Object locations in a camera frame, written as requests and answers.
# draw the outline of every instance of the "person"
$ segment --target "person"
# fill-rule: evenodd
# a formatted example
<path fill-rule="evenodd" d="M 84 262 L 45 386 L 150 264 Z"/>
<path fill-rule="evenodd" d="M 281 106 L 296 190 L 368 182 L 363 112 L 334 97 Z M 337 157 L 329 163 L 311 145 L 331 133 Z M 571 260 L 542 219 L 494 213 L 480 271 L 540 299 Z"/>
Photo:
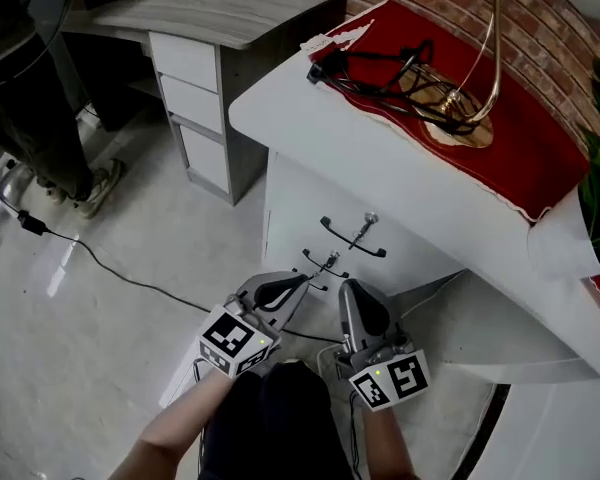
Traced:
<path fill-rule="evenodd" d="M 201 480 L 352 479 L 327 386 L 302 362 L 230 379 L 213 369 L 140 434 L 109 480 L 171 480 L 206 426 Z M 417 480 L 393 411 L 363 414 L 372 480 Z"/>
<path fill-rule="evenodd" d="M 23 0 L 0 0 L 0 147 L 28 165 L 56 204 L 93 218 L 123 170 L 91 171 L 56 68 Z"/>

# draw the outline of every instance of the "red cloth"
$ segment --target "red cloth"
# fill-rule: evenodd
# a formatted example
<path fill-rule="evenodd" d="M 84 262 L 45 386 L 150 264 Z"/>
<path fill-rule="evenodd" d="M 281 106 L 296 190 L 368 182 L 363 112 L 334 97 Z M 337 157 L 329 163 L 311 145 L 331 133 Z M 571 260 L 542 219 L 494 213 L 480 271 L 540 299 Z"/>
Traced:
<path fill-rule="evenodd" d="M 358 16 L 331 35 L 356 29 L 372 20 L 349 51 L 397 55 L 401 47 L 416 47 L 423 39 L 432 39 L 433 67 L 456 83 L 464 79 L 478 54 L 472 46 L 394 1 Z M 312 55 L 312 60 L 332 48 Z M 350 59 L 349 76 L 383 85 L 398 67 L 395 62 Z M 493 61 L 483 57 L 465 88 L 484 102 L 493 76 Z M 388 110 L 372 100 L 343 94 L 360 110 L 382 115 L 403 128 L 426 149 L 522 209 L 531 220 L 537 220 L 546 208 L 560 201 L 587 172 L 587 160 L 569 135 L 506 73 L 502 76 L 498 101 L 489 114 L 493 143 L 484 149 L 441 145 L 429 138 L 422 121 Z"/>

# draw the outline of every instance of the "person's right arm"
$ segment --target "person's right arm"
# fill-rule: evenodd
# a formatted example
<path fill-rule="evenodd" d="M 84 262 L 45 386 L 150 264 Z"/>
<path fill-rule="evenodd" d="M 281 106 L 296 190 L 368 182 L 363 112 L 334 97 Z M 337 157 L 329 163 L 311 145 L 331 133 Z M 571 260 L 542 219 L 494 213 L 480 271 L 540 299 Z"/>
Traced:
<path fill-rule="evenodd" d="M 365 407 L 363 420 L 371 480 L 417 480 L 393 410 L 372 412 Z"/>

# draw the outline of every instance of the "black pants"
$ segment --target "black pants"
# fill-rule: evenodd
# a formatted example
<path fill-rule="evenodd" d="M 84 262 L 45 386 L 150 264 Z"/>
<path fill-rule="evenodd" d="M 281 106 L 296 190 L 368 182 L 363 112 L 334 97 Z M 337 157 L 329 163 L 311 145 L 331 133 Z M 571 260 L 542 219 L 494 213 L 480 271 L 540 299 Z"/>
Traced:
<path fill-rule="evenodd" d="M 20 72 L 43 49 L 35 36 L 0 60 L 0 81 Z M 89 196 L 91 171 L 49 52 L 0 86 L 0 147 L 31 167 L 43 186 L 58 186 L 77 200 Z"/>
<path fill-rule="evenodd" d="M 351 479 L 327 386 L 303 363 L 246 372 L 209 422 L 203 480 Z"/>

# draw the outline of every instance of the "person's left arm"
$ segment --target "person's left arm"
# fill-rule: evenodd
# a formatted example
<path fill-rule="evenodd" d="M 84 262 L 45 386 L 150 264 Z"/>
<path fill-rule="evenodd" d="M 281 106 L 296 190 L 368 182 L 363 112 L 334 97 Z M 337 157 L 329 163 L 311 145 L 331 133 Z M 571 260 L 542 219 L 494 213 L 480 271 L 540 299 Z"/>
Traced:
<path fill-rule="evenodd" d="M 178 465 L 234 380 L 209 372 L 147 425 L 109 480 L 172 480 Z"/>

